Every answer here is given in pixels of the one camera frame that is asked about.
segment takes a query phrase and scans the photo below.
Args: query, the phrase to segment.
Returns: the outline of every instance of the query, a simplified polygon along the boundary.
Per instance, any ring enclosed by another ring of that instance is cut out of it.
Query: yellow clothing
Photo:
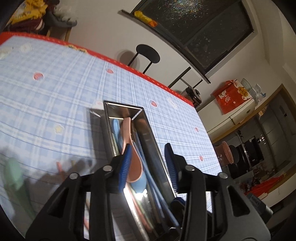
[[[12,15],[9,23],[15,24],[27,19],[41,18],[45,14],[46,8],[47,4],[43,0],[26,0]]]

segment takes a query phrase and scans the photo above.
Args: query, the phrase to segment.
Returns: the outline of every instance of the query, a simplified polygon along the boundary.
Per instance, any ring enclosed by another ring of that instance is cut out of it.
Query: black bar stool
[[[151,66],[152,63],[156,64],[160,61],[160,56],[157,53],[157,51],[146,45],[146,44],[139,44],[136,47],[136,55],[132,58],[132,60],[129,62],[128,66],[131,65],[131,63],[135,60],[135,58],[138,56],[138,54],[141,54],[143,56],[145,56],[147,59],[150,60],[150,64],[148,64],[148,66],[146,67],[146,69],[144,70],[143,74],[145,74],[145,72],[147,71],[147,69]]]

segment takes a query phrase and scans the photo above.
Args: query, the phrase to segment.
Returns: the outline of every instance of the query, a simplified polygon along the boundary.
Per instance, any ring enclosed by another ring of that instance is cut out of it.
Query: red gift bag
[[[216,90],[212,95],[215,96],[223,114],[227,114],[252,98],[238,80],[226,81],[225,85]]]

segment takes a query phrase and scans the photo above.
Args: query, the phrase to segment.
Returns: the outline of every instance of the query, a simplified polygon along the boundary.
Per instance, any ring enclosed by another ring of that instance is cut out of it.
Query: window
[[[203,75],[253,31],[238,0],[143,0],[137,10]]]

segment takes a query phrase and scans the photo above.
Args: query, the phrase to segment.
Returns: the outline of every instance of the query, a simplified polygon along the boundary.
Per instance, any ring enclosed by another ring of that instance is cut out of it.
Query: blue plaid tablecloth
[[[39,212],[61,183],[57,161],[68,174],[80,175],[107,163],[99,117],[89,114],[103,100],[144,107],[163,159],[170,142],[176,154],[203,172],[221,172],[195,109],[157,85],[44,40],[13,36],[1,51],[7,54],[0,58],[0,202],[22,234],[31,220],[5,186],[5,161],[20,162]],[[117,239],[134,239],[120,203],[112,203],[112,214]]]

